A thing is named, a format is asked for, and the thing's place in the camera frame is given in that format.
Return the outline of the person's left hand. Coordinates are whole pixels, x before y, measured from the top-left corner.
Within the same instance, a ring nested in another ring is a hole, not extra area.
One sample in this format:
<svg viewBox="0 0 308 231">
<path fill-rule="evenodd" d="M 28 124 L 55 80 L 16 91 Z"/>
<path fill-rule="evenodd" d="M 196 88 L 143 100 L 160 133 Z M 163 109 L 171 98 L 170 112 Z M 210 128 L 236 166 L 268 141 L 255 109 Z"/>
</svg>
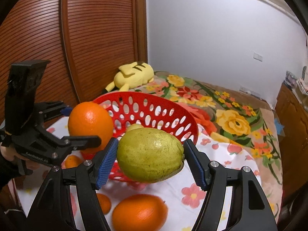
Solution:
<svg viewBox="0 0 308 231">
<path fill-rule="evenodd" d="M 15 159 L 20 159 L 20 160 L 25 161 L 27 169 L 36 170 L 40 167 L 39 163 L 34 162 L 34 161 L 18 154 L 13 144 L 8 146 L 8 147 L 1 146 L 1 154 L 6 160 L 8 160 L 10 162 L 14 161 Z"/>
</svg>

